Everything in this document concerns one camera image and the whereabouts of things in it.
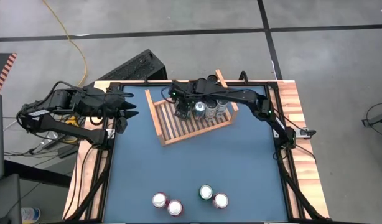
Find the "gray floor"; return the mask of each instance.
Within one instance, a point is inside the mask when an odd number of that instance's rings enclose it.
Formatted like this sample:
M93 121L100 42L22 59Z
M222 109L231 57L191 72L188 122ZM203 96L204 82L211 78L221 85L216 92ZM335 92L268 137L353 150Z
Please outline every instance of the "gray floor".
M58 1L49 0L71 34L262 27L256 1ZM265 0L271 27L382 24L382 1ZM0 0L0 37L62 35L42 1ZM382 136L361 125L367 109L382 102L382 29L273 33L284 79L296 80L330 216L335 220L382 223ZM77 40L88 62L87 83L150 48L169 78L197 78L220 68L227 78L245 70L252 79L273 79L266 38L217 34ZM0 42L17 52L2 89L4 115L43 98L58 80L76 84L83 64L66 41ZM379 113L382 108L373 111ZM26 151L40 140L12 126L7 151ZM27 165L40 160L10 158ZM41 168L70 172L73 160ZM31 186L23 184L22 192ZM58 220L66 189L39 186L24 205Z

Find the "can lid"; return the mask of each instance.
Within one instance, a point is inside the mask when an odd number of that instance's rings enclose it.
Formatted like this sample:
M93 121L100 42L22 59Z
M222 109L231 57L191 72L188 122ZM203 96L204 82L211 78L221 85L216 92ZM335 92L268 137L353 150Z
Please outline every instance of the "can lid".
M217 106L217 102L215 100L207 100L206 106L209 108L215 108Z
M209 75L208 76L208 81L210 81L210 82L216 83L217 80L218 80L218 78L216 75Z
M167 210L171 215L178 215L183 210L183 206L179 201L173 200L169 203Z
M210 199L213 195L213 190L212 188L209 186L209 185L203 185L200 189L199 189L199 194L201 195L201 198L202 199Z
M217 102L221 105L224 105L224 104L228 103L228 100L217 100Z
M199 111L204 111L205 110L205 104L203 102L197 102L195 104L195 109Z
M166 203L166 196L162 193L156 193L152 198L152 203L156 207L163 207Z
M219 193L215 196L215 203L219 208L225 208L228 205L227 195Z

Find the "red can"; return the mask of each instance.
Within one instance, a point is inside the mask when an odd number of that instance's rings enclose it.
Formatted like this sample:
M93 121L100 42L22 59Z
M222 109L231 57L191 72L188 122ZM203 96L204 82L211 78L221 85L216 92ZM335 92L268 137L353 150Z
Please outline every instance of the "red can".
M152 204L156 208L164 208L168 206L169 200L164 192L158 192L152 197Z
M183 205L178 200L171 200L167 206L167 211L171 216L180 216L183 213Z
M223 193L217 193L213 196L213 205L216 208L223 209L228 205L228 197Z

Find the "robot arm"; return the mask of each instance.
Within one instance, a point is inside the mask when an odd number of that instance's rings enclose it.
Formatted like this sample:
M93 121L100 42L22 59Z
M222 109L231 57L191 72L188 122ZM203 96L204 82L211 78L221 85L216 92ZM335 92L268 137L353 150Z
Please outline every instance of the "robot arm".
M278 133L282 148L293 149L296 146L295 131L291 127L285 127L277 119L271 100L253 90L224 88L200 78L188 83L173 81L169 88L169 95L179 102L175 115L180 118L185 118L190 108L188 104L193 101L213 99L244 104L249 107L253 116L267 122Z
M63 83L71 88L54 90ZM57 82L50 93L43 100L31 104L24 104L17 114L19 124L30 133L55 131L57 133L86 139L94 146L107 146L108 133L105 129L89 130L65 124L53 119L50 114L88 116L98 118L115 118L115 131L123 133L127 126L127 119L138 114L136 111L127 111L136 106L125 101L125 96L132 97L130 93L120 90L103 90L86 86L78 88L65 82Z

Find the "wooden crate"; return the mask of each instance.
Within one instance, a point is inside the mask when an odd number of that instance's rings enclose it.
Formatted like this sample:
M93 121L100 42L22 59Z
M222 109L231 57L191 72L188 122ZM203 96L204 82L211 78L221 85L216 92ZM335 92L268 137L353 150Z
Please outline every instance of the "wooden crate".
M221 85L227 87L219 70L216 70L216 76L220 80ZM227 126L234 122L238 113L236 103L230 103L229 105L233 108L233 114L230 114L230 111L227 108L224 116L221 118L214 118L211 121L206 121L205 119L196 121L192 113L190 119L182 121L174 116L174 104L168 103L166 100L153 102L149 90L146 90L146 96L156 134L163 146Z

